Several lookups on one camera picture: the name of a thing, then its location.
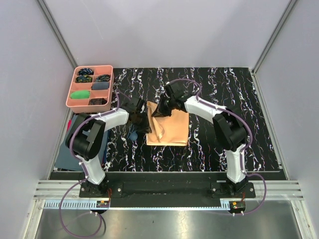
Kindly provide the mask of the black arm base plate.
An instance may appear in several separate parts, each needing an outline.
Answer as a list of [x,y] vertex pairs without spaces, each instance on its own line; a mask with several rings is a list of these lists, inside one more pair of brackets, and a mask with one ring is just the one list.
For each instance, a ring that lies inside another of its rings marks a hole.
[[130,195],[203,195],[212,198],[256,197],[253,183],[232,183],[225,172],[109,172],[99,185],[82,183],[81,198]]

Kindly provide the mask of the peach cloth napkin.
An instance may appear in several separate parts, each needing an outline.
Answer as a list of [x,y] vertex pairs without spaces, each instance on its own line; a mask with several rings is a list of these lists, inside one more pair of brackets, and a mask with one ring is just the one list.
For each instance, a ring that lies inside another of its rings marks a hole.
[[172,110],[171,116],[152,117],[158,105],[147,101],[151,133],[146,134],[148,146],[187,146],[189,134],[189,113]]

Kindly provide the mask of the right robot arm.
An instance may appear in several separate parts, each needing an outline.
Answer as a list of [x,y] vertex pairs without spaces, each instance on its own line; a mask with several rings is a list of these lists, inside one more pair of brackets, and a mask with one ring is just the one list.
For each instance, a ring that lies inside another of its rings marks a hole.
[[226,153],[226,191],[231,197],[240,196],[244,192],[244,185],[248,183],[244,153],[252,143],[252,132],[247,123],[230,108],[210,103],[202,99],[199,93],[186,93],[178,80],[164,86],[164,93],[152,117],[170,117],[174,110],[194,114],[213,124],[217,141]]

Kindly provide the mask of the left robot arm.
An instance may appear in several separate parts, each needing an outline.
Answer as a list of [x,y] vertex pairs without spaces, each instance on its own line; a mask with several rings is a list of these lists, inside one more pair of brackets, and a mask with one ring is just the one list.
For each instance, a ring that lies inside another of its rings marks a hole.
[[104,133],[127,123],[137,133],[151,132],[145,100],[133,97],[108,112],[80,113],[67,135],[65,145],[84,170],[85,179],[91,183],[90,191],[96,197],[103,197],[108,190],[99,159]]

